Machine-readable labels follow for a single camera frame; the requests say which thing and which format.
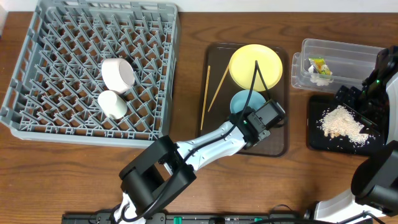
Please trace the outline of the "light blue bowl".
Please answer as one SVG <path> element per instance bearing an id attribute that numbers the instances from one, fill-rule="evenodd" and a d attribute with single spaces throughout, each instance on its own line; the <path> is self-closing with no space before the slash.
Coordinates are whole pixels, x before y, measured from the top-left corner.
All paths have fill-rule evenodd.
<path id="1" fill-rule="evenodd" d="M 246 100 L 249 95 L 249 90 L 242 90 L 235 94 L 230 102 L 230 112 L 238 113 L 243 110 Z M 258 92 L 252 91 L 248 107 L 258 110 L 266 103 L 266 99 Z"/>

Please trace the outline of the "rice food scraps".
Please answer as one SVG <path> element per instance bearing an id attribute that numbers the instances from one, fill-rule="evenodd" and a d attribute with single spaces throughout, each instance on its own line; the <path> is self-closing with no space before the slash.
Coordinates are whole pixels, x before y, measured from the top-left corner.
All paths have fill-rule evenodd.
<path id="1" fill-rule="evenodd" d="M 325 137 L 347 137 L 355 146 L 364 146 L 368 142 L 369 134 L 361 134 L 364 125 L 356 121 L 353 113 L 344 106 L 324 111 L 318 123 Z"/>

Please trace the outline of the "white tissue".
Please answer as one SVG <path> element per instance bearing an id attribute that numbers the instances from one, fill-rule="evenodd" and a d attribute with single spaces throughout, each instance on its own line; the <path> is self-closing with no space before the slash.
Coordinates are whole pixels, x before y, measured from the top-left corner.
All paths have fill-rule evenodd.
<path id="1" fill-rule="evenodd" d="M 311 73 L 310 81 L 315 83 L 317 86 L 328 86 L 329 84 L 333 83 L 332 78 L 319 77 L 313 65 L 308 68 L 308 71 Z"/>

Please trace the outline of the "wooden chopstick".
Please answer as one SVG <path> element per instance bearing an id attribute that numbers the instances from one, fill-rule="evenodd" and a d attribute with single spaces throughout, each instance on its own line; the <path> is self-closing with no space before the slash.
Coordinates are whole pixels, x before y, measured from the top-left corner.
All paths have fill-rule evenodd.
<path id="1" fill-rule="evenodd" d="M 210 70 L 211 66 L 208 65 L 207 71 L 206 71 L 206 82 L 205 82 L 205 91 L 204 91 L 204 98 L 203 98 L 203 108 L 202 108 L 202 114 L 201 114 L 201 125 L 200 125 L 200 131 L 203 129 L 203 123 L 204 123 L 204 118 L 205 118 L 205 109 L 206 109 L 206 101 L 207 101 L 207 92 L 208 92 L 208 83 L 209 83 L 209 77 L 210 77 Z"/>
<path id="2" fill-rule="evenodd" d="M 215 91 L 215 94 L 213 95 L 212 101 L 211 101 L 211 103 L 210 103 L 210 105 L 209 105 L 209 108 L 208 108 L 208 112 L 210 112 L 210 110 L 211 110 L 211 108 L 212 108 L 212 106 L 213 106 L 213 103 L 215 102 L 216 97 L 218 96 L 218 93 L 219 93 L 219 91 L 220 91 L 220 89 L 221 89 L 221 86 L 222 86 L 222 84 L 223 84 L 223 82 L 224 82 L 224 80 L 225 80 L 226 75 L 228 74 L 228 72 L 229 72 L 229 64 L 227 65 L 227 67 L 226 67 L 226 69 L 225 69 L 225 71 L 224 71 L 224 74 L 223 74 L 223 76 L 221 77 L 221 80 L 220 80 L 220 82 L 219 82 L 219 84 L 218 84 L 218 87 L 217 87 L 217 89 L 216 89 L 216 91 Z"/>

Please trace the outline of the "green orange snack wrapper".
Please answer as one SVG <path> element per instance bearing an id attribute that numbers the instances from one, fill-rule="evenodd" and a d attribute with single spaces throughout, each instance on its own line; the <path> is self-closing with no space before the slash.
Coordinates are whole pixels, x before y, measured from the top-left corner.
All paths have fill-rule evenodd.
<path id="1" fill-rule="evenodd" d="M 332 75 L 332 71 L 328 68 L 324 58 L 309 58 L 311 65 L 322 75 Z"/>

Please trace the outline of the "white cup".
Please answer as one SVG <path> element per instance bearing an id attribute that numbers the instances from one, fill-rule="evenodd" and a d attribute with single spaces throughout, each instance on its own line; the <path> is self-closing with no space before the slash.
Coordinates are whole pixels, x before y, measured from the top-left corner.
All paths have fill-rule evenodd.
<path id="1" fill-rule="evenodd" d="M 98 104 L 103 113 L 111 119 L 121 119 L 127 113 L 126 102 L 111 90 L 99 94 Z"/>

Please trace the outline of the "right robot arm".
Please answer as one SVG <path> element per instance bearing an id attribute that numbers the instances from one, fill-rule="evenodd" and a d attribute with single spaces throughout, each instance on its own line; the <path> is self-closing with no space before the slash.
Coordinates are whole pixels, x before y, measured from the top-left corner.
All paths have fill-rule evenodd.
<path id="1" fill-rule="evenodd" d="M 310 223 L 357 223 L 397 215 L 397 47 L 382 49 L 360 89 L 340 86 L 334 97 L 308 103 L 307 143 L 312 149 L 353 152 L 367 159 L 351 187 L 317 202 L 304 217 Z"/>

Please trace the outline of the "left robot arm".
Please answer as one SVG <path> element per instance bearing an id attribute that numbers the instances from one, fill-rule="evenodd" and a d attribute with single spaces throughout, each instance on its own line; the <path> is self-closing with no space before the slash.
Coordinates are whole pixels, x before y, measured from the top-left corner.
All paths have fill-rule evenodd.
<path id="1" fill-rule="evenodd" d="M 258 110 L 245 106 L 218 129 L 199 138 L 179 142 L 169 136 L 159 138 L 119 173 L 123 201 L 111 215 L 111 222 L 150 218 L 180 195 L 196 179 L 199 169 L 255 146 L 285 118 L 281 105 L 269 100 Z"/>

